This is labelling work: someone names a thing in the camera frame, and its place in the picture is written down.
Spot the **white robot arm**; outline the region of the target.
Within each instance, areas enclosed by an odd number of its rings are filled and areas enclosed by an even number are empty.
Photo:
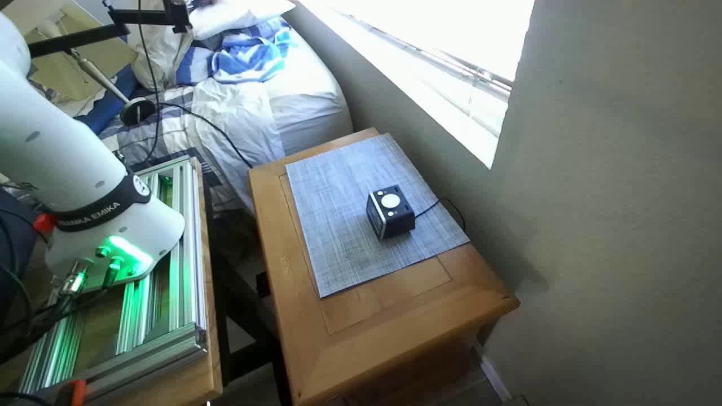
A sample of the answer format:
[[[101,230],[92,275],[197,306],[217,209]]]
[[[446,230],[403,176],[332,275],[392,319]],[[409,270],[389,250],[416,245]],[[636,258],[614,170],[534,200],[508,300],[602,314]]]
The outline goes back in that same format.
[[[29,48],[4,14],[0,38],[0,172],[54,220],[48,268],[76,291],[148,275],[180,241],[183,215],[29,83]]]

